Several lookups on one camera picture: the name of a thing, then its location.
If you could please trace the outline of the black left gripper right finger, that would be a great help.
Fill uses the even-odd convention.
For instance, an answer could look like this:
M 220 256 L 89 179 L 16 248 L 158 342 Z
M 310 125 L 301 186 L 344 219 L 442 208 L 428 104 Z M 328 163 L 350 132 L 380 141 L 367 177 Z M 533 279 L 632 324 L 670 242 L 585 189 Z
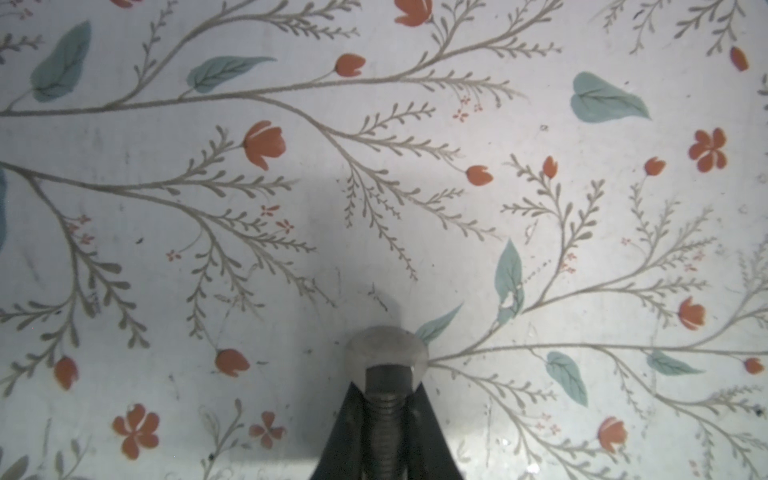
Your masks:
M 407 402 L 407 478 L 462 480 L 424 385 Z

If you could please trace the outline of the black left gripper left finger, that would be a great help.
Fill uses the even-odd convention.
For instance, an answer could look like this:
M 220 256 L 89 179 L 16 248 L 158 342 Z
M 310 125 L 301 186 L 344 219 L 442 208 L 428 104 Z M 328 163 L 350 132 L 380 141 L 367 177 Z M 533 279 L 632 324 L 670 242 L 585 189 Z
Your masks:
M 364 418 L 364 396 L 350 383 L 311 480 L 362 478 Z

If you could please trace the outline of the silver bolt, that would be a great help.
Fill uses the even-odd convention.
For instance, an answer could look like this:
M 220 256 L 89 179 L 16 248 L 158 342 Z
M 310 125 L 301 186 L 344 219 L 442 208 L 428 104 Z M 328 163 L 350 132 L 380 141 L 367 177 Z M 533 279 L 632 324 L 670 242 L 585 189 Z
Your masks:
M 365 479 L 402 479 L 406 470 L 406 407 L 426 372 L 428 349 L 415 334 L 374 326 L 347 344 L 345 366 L 363 396 Z

